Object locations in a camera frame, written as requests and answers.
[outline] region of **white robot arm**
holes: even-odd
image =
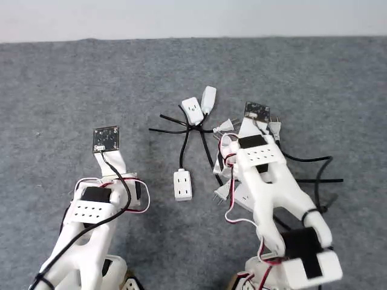
[[[116,217],[124,211],[143,213],[150,203],[146,184],[135,173],[126,172],[118,144],[117,126],[94,131],[93,153],[103,177],[83,178],[77,183],[54,250],[30,289],[141,289],[127,274],[126,262],[108,255]],[[146,187],[148,206],[129,210],[129,204],[140,205],[139,183]]]
[[[214,170],[224,176],[230,176],[232,170],[231,176],[241,182],[235,191],[231,188],[230,198],[253,213],[261,240],[258,256],[246,263],[249,275],[240,279],[235,289],[248,289],[244,287],[250,284],[259,286],[259,290],[302,289],[339,280],[342,270],[330,248],[331,231],[289,171],[284,155],[267,131],[267,123],[257,120],[259,114],[262,117],[259,110],[245,112],[236,140],[231,139],[233,134],[223,135],[221,158]],[[305,228],[280,234],[273,220],[276,207],[288,210]],[[264,246],[272,252],[269,256],[262,256]],[[277,258],[275,262],[267,260],[273,257]]]

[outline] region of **red wire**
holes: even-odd
[[[138,178],[135,178],[135,177],[125,177],[125,178],[123,178],[123,180],[139,180],[139,181],[141,181],[141,179],[138,179]],[[111,184],[113,184],[113,183],[114,183],[114,182],[107,182],[107,183],[104,183],[104,184],[100,185],[100,187],[106,187],[106,186],[111,185]],[[131,210],[131,209],[127,209],[127,210],[125,210],[125,211],[130,211],[131,213],[138,213],[138,212],[143,211],[143,210]]]
[[[263,287],[264,287],[264,285],[265,285],[265,282],[266,282],[266,280],[267,280],[267,277],[268,277],[268,275],[269,275],[270,270],[272,269],[272,267],[273,267],[273,266],[269,266],[269,267],[267,268],[267,270],[266,270],[266,272],[265,272],[265,274],[264,274],[264,276],[263,276],[263,278],[262,278],[261,284],[259,285],[258,290],[262,290],[262,289],[263,289]]]
[[[262,256],[262,253],[264,252],[264,249],[265,249],[265,241],[262,241],[263,245],[262,245],[262,249],[261,249],[261,252],[259,253],[259,257]],[[264,262],[268,263],[269,265],[271,266],[275,266],[275,265],[279,265],[281,264],[282,262],[282,259],[281,258],[278,258],[277,260],[274,260],[274,261],[270,261],[270,260],[263,260]]]
[[[224,164],[227,164],[227,166],[229,166],[229,167],[232,167],[233,164],[227,163],[226,161],[227,161],[228,158],[230,158],[230,157],[232,157],[232,156],[235,156],[235,155],[236,155],[236,153],[228,154],[228,155],[223,159],[223,163],[224,163]]]

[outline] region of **power plug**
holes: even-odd
[[[230,193],[231,179],[214,191],[214,194],[222,200],[227,200]]]
[[[175,199],[190,201],[192,199],[191,176],[189,171],[179,169],[174,173]]]
[[[201,96],[201,110],[205,114],[209,114],[212,111],[215,104],[216,88],[213,86],[206,86],[203,95]]]
[[[197,125],[204,119],[204,115],[197,98],[193,97],[182,101],[181,107],[183,107],[184,112],[187,114],[188,123],[190,125]]]

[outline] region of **electrical outlet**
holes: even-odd
[[[197,125],[203,120],[204,115],[197,98],[188,98],[182,101],[181,107],[183,107],[183,110],[187,114],[190,125]]]
[[[189,171],[179,169],[174,173],[175,199],[189,201],[192,199],[191,177]]]
[[[125,285],[122,287],[122,290],[140,290],[135,279],[129,278]]]
[[[248,190],[241,183],[234,191],[234,200],[241,207],[248,211],[254,211],[254,200],[249,195]]]

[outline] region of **gray carpet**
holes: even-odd
[[[333,155],[321,186],[344,278],[324,289],[382,289],[386,253],[387,38],[166,39],[0,45],[0,280],[26,289],[57,239],[75,182],[100,176],[92,129],[118,124],[130,171],[151,190],[144,215],[126,214],[110,253],[122,256],[146,289],[224,289],[256,254],[249,224],[230,225],[200,136],[189,138],[185,168],[194,197],[177,203],[173,172],[181,135],[177,104],[218,88],[210,128],[242,117],[247,100],[280,116],[293,155]],[[207,137],[215,154],[216,141]],[[320,164],[289,162],[298,178]],[[303,186],[312,193],[313,186]],[[251,215],[235,208],[234,216]],[[292,225],[298,225],[288,219]]]

